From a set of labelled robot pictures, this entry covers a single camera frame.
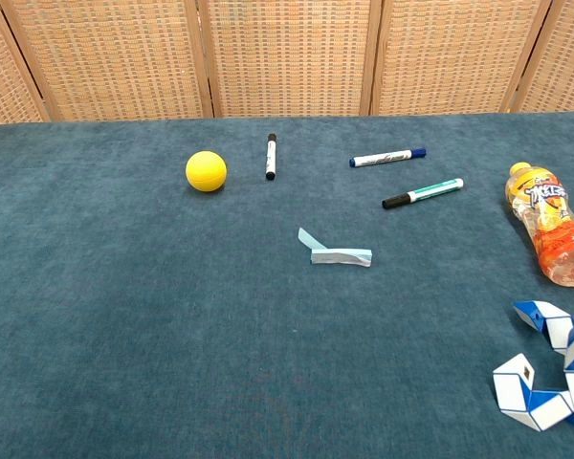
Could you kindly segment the small light blue strip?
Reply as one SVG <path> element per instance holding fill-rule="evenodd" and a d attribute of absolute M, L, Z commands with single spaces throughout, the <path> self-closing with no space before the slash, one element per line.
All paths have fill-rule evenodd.
<path fill-rule="evenodd" d="M 298 229 L 298 240 L 311 251 L 325 250 L 326 247 L 303 228 Z"/>

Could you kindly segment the light blue paper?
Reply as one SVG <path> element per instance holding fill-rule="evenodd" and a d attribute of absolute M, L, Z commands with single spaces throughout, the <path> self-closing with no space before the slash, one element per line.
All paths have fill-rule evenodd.
<path fill-rule="evenodd" d="M 366 249 L 312 249 L 312 264 L 348 264 L 369 268 L 372 251 Z"/>

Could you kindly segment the yellow foam ball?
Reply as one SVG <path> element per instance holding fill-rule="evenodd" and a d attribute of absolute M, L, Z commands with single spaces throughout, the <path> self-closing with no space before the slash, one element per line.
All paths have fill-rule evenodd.
<path fill-rule="evenodd" d="M 188 159 L 185 176 L 194 189 L 214 192 L 226 182 L 227 165 L 217 153 L 208 150 L 199 151 Z"/>

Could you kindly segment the white marker blue cap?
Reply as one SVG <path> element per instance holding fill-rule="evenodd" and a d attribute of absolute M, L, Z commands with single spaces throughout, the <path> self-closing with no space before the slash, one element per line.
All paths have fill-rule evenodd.
<path fill-rule="evenodd" d="M 353 157 L 349 160 L 349 166 L 355 168 L 375 164 L 387 164 L 392 162 L 411 160 L 415 158 L 424 158 L 426 155 L 427 150 L 425 148 L 414 148 L 394 152 L 379 153 L 374 155 Z"/>

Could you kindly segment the blue table cloth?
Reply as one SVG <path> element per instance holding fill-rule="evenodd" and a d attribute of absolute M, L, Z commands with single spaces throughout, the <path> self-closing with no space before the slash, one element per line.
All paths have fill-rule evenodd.
<path fill-rule="evenodd" d="M 505 198 L 520 161 L 574 210 L 574 112 L 0 125 L 0 459 L 574 459 L 574 426 L 495 397 L 517 353 L 565 387 L 513 302 L 574 315 Z M 312 264 L 299 228 L 371 266 Z"/>

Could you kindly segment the green white marker black cap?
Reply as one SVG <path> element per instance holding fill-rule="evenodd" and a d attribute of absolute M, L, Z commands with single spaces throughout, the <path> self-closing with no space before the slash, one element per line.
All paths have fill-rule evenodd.
<path fill-rule="evenodd" d="M 417 201 L 459 190 L 463 186 L 464 182 L 461 178 L 454 178 L 439 184 L 425 186 L 398 196 L 386 198 L 382 201 L 382 208 L 390 209 L 409 205 Z"/>

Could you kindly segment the orange drink plastic bottle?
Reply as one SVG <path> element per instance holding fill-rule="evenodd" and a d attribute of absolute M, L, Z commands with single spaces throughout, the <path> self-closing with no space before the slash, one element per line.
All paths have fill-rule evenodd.
<path fill-rule="evenodd" d="M 542 273 L 560 286 L 574 287 L 574 212 L 559 178 L 544 167 L 515 163 L 505 196 L 529 234 Z"/>

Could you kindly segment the blue white snake puzzle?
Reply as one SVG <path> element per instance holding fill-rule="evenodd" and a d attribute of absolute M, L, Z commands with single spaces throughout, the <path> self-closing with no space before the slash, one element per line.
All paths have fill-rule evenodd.
<path fill-rule="evenodd" d="M 513 308 L 527 325 L 546 333 L 552 349 L 563 356 L 567 389 L 536 390 L 533 366 L 523 354 L 517 354 L 493 371 L 500 412 L 536 431 L 563 421 L 574 425 L 574 318 L 539 300 L 516 301 Z"/>

